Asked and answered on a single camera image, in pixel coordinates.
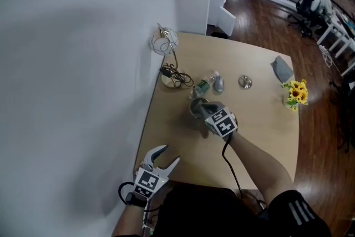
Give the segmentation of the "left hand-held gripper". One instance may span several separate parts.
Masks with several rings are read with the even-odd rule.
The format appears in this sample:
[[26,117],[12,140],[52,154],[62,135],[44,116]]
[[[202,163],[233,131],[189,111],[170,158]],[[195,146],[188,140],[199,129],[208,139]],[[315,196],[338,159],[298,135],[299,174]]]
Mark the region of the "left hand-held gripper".
[[149,200],[168,182],[168,176],[179,163],[180,157],[176,157],[165,168],[153,167],[155,159],[166,151],[167,148],[168,145],[160,145],[146,153],[143,163],[139,165],[139,168],[136,171],[136,178],[133,186],[133,192],[135,194]]

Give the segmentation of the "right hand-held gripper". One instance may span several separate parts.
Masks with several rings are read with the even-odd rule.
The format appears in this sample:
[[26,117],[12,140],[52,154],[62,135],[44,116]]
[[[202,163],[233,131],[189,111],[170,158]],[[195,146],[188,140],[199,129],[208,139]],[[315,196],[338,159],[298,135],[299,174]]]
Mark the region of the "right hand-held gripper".
[[208,129],[220,138],[226,138],[238,129],[235,115],[221,102],[199,100],[192,114],[196,119],[204,119]]

